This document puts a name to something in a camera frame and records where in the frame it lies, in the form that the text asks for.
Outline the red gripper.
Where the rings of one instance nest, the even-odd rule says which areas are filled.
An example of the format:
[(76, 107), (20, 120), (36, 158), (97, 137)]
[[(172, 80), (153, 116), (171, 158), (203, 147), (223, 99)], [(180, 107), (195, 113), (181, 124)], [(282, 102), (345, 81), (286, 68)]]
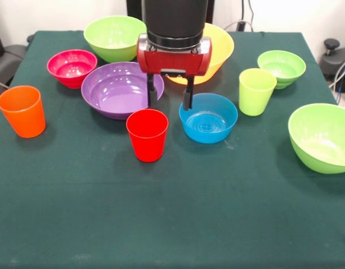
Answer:
[(209, 37), (202, 37), (198, 45), (180, 51), (164, 50), (156, 47), (141, 34), (137, 42), (137, 60), (142, 72), (147, 73), (148, 107), (157, 103), (157, 91), (154, 74), (187, 77), (187, 86), (183, 92), (183, 109), (192, 108), (194, 76), (207, 73), (212, 56), (212, 42)]

